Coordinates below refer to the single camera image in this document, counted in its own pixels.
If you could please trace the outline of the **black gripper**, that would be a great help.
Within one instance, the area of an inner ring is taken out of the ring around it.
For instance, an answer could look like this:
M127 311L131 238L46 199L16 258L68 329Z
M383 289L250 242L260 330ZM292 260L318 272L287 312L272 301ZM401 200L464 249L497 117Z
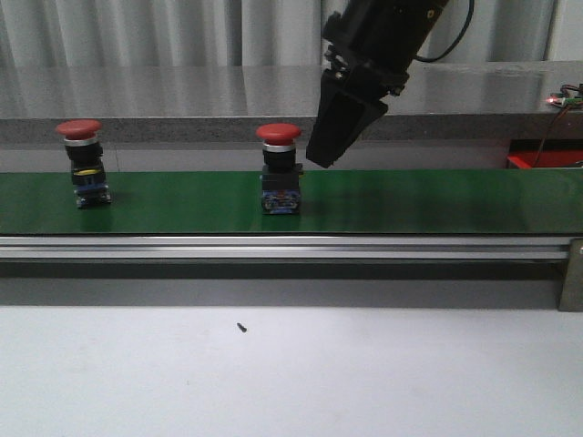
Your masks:
M322 30L329 42L317 118L306 157L330 167L385 115L407 69L447 6L446 1L350 1Z

